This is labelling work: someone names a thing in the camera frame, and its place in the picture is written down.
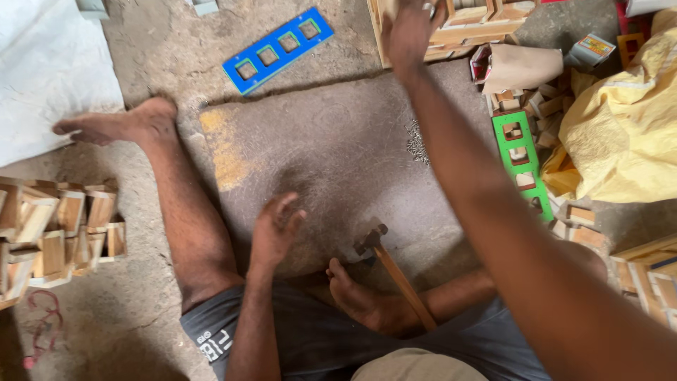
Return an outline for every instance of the hammer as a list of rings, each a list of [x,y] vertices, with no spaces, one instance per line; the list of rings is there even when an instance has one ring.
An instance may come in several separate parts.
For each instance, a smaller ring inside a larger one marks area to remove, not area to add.
[[[430,315],[430,312],[425,308],[423,302],[418,297],[418,294],[412,288],[412,285],[409,284],[409,281],[402,273],[402,270],[397,267],[397,264],[390,257],[390,254],[386,249],[381,245],[380,238],[382,235],[385,235],[388,232],[388,226],[384,224],[379,224],[377,228],[372,229],[361,241],[356,241],[353,248],[357,254],[362,255],[368,249],[373,249],[376,252],[376,256],[381,260],[383,266],[385,266],[388,273],[393,278],[400,291],[404,295],[404,298],[412,305],[414,312],[418,315],[418,318],[423,323],[426,331],[430,332],[437,328],[437,324],[433,319],[433,316]]]

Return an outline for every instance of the gray shorts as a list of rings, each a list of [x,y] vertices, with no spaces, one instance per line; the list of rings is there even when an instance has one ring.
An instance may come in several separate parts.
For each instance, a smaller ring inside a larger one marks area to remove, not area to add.
[[[181,326],[219,380],[240,317],[244,286],[228,289],[181,317]],[[474,306],[409,340],[378,334],[284,282],[273,285],[280,368],[285,380],[350,380],[363,364],[401,348],[422,348],[473,366],[490,381],[550,380],[500,299]],[[262,365],[266,359],[252,359]]]

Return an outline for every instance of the yellow plastic bag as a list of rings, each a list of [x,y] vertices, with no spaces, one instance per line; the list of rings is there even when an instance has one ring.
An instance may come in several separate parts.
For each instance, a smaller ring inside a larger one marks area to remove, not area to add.
[[[666,27],[676,18],[677,8],[656,15]],[[652,32],[627,71],[591,85],[565,115],[562,146],[541,170],[555,193],[616,203],[677,197],[677,27]]]

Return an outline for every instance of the leg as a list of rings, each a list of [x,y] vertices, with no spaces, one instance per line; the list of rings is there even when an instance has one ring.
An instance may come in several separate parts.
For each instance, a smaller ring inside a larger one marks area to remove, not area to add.
[[[183,312],[244,283],[237,274],[228,231],[198,185],[179,144],[176,108],[163,98],[146,100],[124,114],[86,114],[54,126],[57,134],[75,130],[75,140],[107,145],[131,141],[144,150],[155,173],[160,208]]]
[[[568,241],[561,241],[561,245],[580,266],[606,281],[606,266],[592,250]],[[422,327],[414,309],[403,296],[384,296],[357,284],[336,258],[331,259],[326,272],[336,303],[366,327],[395,337],[402,337]],[[418,296],[436,322],[443,324],[476,304],[489,302],[496,295],[494,281],[482,268],[419,293]]]

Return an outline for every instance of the man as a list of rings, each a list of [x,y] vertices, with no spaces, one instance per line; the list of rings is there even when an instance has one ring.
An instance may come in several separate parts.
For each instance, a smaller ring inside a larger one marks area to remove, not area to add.
[[[81,130],[75,140],[99,145],[128,140],[147,154],[183,296],[181,324],[219,380],[673,380],[676,336],[606,287],[598,257],[542,228],[435,85],[422,58],[441,12],[430,21],[423,9],[411,0],[394,23],[385,17],[383,49],[411,98],[435,175],[485,265],[420,294],[439,323],[433,332],[417,336],[420,321],[401,296],[356,284],[336,259],[330,289],[349,317],[274,282],[306,216],[292,211],[294,193],[263,208],[249,270],[238,275],[225,225],[179,145],[170,102],[83,115],[54,132]]]

